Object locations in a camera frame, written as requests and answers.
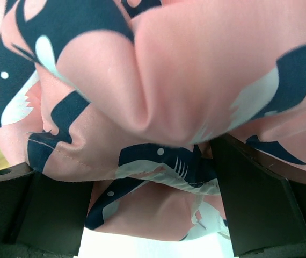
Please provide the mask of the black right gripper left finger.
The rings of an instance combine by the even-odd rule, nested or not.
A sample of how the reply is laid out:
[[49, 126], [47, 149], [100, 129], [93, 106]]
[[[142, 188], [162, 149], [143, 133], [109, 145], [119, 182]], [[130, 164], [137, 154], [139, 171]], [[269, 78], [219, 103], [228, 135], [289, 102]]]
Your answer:
[[0, 257], [78, 256], [92, 188], [25, 163], [0, 170]]

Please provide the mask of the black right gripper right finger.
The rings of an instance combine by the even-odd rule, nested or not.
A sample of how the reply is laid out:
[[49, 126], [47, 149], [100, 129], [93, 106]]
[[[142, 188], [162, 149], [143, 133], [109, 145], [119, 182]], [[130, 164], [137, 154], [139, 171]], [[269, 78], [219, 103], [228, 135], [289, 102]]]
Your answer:
[[230, 135], [211, 141], [236, 257], [306, 257], [306, 171]]

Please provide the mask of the pink white patterned shorts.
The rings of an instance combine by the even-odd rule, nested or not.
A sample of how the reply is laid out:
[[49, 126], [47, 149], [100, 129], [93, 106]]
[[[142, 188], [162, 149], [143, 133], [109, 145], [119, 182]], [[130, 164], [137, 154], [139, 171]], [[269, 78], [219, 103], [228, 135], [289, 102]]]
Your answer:
[[87, 228], [227, 234], [226, 133], [306, 173], [306, 1], [0, 1], [0, 150], [92, 181]]

